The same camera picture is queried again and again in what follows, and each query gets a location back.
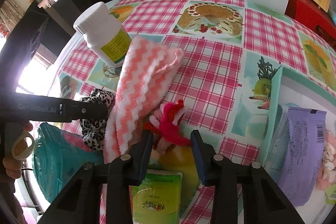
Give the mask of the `green tissue pack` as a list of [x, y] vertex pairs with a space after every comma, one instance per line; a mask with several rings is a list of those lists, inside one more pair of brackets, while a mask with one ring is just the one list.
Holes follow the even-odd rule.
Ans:
[[132, 188], [133, 222], [179, 223], [181, 172], [148, 170], [140, 186]]

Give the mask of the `light green cloth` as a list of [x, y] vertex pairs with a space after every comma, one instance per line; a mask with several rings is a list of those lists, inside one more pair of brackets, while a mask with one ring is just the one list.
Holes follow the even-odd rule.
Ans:
[[329, 205], [335, 205], [336, 204], [336, 192], [335, 190], [333, 191], [325, 191], [325, 194], [326, 194], [326, 204], [329, 204]]

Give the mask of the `purple wipes packet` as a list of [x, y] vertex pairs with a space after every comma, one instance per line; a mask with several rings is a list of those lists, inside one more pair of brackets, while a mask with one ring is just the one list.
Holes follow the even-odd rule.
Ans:
[[293, 206], [305, 205], [317, 181], [326, 131], [326, 112], [290, 107], [288, 149], [278, 186]]

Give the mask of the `teal plastic bag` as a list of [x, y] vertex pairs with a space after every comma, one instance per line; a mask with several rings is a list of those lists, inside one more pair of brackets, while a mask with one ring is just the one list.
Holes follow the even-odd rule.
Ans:
[[54, 201], [86, 162], [103, 164], [102, 152], [91, 150], [78, 134], [47, 122], [39, 125], [32, 164], [39, 188], [48, 202]]

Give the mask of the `mint green white box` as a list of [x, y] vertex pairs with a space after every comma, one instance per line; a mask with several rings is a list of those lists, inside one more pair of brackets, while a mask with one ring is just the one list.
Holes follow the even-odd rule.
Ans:
[[280, 67], [272, 78], [267, 132], [257, 160], [305, 223], [324, 223], [334, 209], [317, 188], [328, 131], [335, 133], [335, 96]]

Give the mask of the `white pill bottle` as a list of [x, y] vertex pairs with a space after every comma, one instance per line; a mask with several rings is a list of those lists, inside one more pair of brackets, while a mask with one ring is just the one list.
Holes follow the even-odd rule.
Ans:
[[75, 20], [73, 28], [104, 63], [115, 68], [123, 65], [131, 37], [105, 3], [97, 2], [86, 9]]

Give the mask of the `pink white striped towel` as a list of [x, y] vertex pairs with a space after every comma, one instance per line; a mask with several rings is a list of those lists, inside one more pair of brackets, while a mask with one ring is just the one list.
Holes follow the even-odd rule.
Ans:
[[123, 62], [115, 105], [105, 130], [103, 155], [110, 163], [141, 137], [141, 122], [161, 103], [177, 74], [184, 51], [136, 35]]

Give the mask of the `pink checkered tablecloth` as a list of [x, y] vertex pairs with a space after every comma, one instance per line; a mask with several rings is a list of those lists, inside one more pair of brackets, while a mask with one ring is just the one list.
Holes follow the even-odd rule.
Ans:
[[[230, 36], [206, 18], [181, 28], [180, 18], [194, 4], [236, 10], [240, 34]], [[198, 129], [234, 162], [249, 164], [264, 155], [265, 79], [277, 68], [305, 78], [284, 77], [278, 101], [325, 110], [326, 127], [335, 131], [335, 51], [294, 19], [246, 0], [114, 0], [107, 6], [130, 36], [184, 50], [164, 100], [184, 100], [189, 111], [182, 131]]]

